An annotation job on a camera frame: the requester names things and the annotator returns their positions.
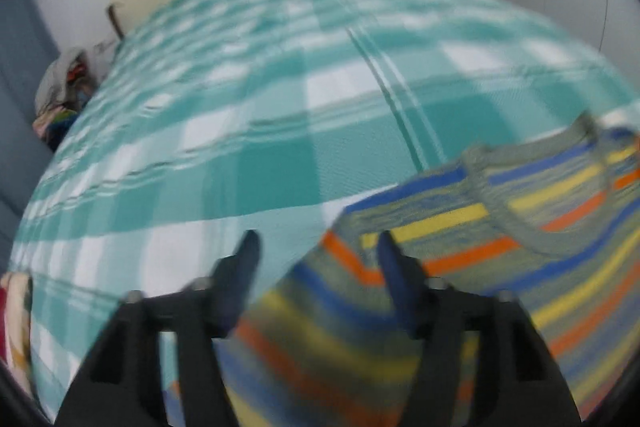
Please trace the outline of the blue grey curtain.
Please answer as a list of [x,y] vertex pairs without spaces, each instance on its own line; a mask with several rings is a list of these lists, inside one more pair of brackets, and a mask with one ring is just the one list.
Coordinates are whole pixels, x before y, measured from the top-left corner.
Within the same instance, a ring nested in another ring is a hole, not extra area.
[[35,0],[1,0],[1,270],[52,153],[32,129],[35,95],[58,48]]

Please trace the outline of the red and cream folded cloth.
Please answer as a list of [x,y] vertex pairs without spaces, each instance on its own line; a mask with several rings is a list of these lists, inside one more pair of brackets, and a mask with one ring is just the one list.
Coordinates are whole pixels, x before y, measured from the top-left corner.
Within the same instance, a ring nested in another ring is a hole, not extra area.
[[1,361],[26,395],[34,397],[32,357],[32,278],[23,272],[1,277]]

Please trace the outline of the clothes pile beside bed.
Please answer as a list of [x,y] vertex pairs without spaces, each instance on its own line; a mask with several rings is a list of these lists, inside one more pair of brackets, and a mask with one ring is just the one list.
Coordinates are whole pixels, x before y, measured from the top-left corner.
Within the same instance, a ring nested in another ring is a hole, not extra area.
[[52,152],[58,149],[98,86],[83,48],[62,52],[47,68],[35,96],[32,129]]

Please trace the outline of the multicolour striped knit sweater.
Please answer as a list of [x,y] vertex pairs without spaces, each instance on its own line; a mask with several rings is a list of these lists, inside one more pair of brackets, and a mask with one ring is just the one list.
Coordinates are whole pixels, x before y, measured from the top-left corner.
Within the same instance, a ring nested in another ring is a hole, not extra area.
[[244,426],[393,426],[419,363],[375,258],[390,232],[459,291],[513,291],[589,416],[639,347],[639,116],[451,164],[356,202],[303,257],[268,239],[268,277],[218,352]]

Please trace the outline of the teal white plaid bedspread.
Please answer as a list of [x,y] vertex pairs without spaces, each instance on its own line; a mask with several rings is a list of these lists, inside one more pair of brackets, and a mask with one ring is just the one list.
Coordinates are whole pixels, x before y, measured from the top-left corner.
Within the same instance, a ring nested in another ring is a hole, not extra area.
[[49,416],[129,291],[172,293],[262,239],[303,257],[356,202],[639,95],[588,44],[503,0],[174,0],[119,46],[24,213],[32,373]]

